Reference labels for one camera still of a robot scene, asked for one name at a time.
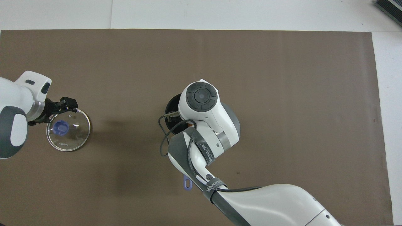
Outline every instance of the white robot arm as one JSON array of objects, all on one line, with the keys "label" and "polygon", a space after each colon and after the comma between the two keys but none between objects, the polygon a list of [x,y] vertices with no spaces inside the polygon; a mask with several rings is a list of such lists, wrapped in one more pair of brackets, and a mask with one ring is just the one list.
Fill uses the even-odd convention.
[{"label": "white robot arm", "polygon": [[239,141],[240,124],[204,80],[188,85],[178,113],[195,126],[172,137],[168,157],[235,225],[339,226],[308,192],[287,184],[230,190],[205,167]]},{"label": "white robot arm", "polygon": [[46,98],[51,79],[32,71],[24,72],[17,81],[0,77],[0,159],[15,155],[24,145],[28,125],[49,123],[49,116],[78,107],[74,99],[60,102]]}]

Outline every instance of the brown paper sheet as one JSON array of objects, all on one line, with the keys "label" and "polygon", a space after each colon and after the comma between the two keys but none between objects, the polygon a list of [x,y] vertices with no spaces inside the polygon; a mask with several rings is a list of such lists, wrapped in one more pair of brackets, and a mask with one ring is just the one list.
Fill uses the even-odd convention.
[{"label": "brown paper sheet", "polygon": [[75,98],[88,143],[61,152],[46,125],[0,161],[0,222],[232,225],[159,155],[156,120],[203,78],[236,113],[240,142],[209,170],[229,188],[288,183],[345,225],[391,225],[370,33],[198,30],[2,31],[0,76],[50,77]]}]

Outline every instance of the purple handle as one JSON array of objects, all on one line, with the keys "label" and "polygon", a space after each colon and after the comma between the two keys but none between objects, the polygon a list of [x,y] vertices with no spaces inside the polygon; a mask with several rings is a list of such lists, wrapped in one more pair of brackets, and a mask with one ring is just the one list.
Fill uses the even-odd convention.
[{"label": "purple handle", "polygon": [[187,191],[190,191],[193,188],[193,181],[184,174],[183,174],[183,186],[184,186],[184,189]]}]

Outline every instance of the blue object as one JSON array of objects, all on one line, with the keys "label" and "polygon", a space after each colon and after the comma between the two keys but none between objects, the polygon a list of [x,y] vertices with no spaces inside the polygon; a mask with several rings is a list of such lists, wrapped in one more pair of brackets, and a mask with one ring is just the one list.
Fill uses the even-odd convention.
[{"label": "blue object", "polygon": [[184,185],[184,189],[187,191],[190,191],[193,188],[193,181],[184,174],[183,174],[183,185]]},{"label": "blue object", "polygon": [[64,136],[68,133],[69,128],[68,122],[59,120],[53,125],[53,133],[59,136]]}]

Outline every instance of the blue plastic cap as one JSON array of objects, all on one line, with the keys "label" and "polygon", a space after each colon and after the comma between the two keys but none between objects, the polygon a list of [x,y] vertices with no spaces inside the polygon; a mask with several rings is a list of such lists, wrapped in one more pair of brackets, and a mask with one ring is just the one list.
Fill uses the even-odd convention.
[{"label": "blue plastic cap", "polygon": [[53,125],[53,133],[59,136],[64,136],[68,133],[69,125],[66,121],[59,120]]}]

